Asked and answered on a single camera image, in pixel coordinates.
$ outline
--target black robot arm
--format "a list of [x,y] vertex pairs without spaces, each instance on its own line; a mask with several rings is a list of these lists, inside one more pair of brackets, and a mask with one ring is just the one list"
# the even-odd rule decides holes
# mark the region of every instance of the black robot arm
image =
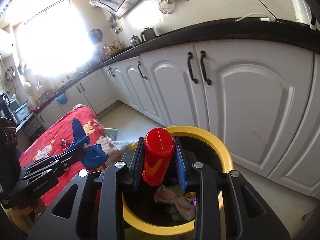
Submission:
[[83,159],[84,151],[48,156],[20,167],[15,122],[0,118],[0,202],[5,209],[26,208],[58,184],[65,169]]
[[[193,239],[220,239],[220,191],[227,240],[290,239],[272,209],[238,171],[216,172],[195,161],[194,154],[183,151],[176,140],[174,154],[183,160],[187,170],[188,191],[197,192]],[[103,240],[106,237],[124,240],[122,192],[135,191],[139,185],[143,145],[140,138],[136,150],[126,152],[122,161],[104,171],[91,174],[87,170],[79,171],[34,225],[28,240]],[[98,206],[97,191],[101,191]],[[98,221],[90,223],[94,215]]]

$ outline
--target black countertop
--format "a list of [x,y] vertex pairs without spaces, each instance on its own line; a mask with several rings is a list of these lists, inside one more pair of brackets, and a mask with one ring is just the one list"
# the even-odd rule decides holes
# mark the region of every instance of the black countertop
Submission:
[[281,20],[282,23],[262,22],[260,18],[252,17],[245,18],[239,22],[235,22],[235,19],[215,20],[174,30],[158,36],[152,41],[144,42],[136,47],[128,47],[117,55],[102,59],[96,66],[59,88],[55,96],[45,101],[35,113],[41,112],[57,96],[96,70],[117,61],[136,57],[141,53],[168,46],[210,40],[251,39],[291,44],[320,54],[320,32],[311,30],[308,25],[284,20]]

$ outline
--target white cable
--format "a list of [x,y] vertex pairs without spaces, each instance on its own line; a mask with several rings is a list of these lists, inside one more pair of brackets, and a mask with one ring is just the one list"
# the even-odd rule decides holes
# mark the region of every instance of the white cable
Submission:
[[241,21],[244,18],[247,18],[247,17],[252,16],[252,15],[265,16],[265,17],[269,18],[271,22],[275,22],[276,21],[276,19],[273,16],[267,16],[264,13],[248,13],[245,16],[243,16],[243,17],[241,17],[239,19],[236,19],[235,22]]

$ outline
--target red blanket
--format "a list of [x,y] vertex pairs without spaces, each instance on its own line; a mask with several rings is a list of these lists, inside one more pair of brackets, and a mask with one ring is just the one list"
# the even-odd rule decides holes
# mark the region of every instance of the red blanket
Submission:
[[[66,150],[66,146],[62,146],[60,141],[67,140],[69,143],[73,141],[72,135],[72,119],[77,118],[83,125],[85,133],[90,137],[91,144],[103,144],[102,149],[109,155],[108,161],[115,162],[120,157],[117,149],[103,133],[103,128],[98,124],[97,116],[87,106],[77,105],[71,109],[64,117],[57,121],[47,131],[45,131],[20,157],[21,166],[25,166],[35,160],[48,155],[59,155]],[[49,190],[42,196],[44,203],[48,206],[59,192],[68,184],[68,182],[76,175],[76,173],[85,169],[81,162],[77,162],[69,167],[69,169],[59,178],[59,184]]]

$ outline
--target red plastic bottle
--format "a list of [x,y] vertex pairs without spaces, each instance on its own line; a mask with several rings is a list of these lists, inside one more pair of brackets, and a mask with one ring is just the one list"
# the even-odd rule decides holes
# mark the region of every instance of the red plastic bottle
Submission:
[[104,44],[104,47],[103,47],[103,56],[104,57],[108,57],[109,55],[108,55],[108,47],[107,47],[107,45],[106,44]]
[[174,138],[167,130],[154,128],[144,141],[145,157],[142,178],[151,186],[159,186],[174,152]]

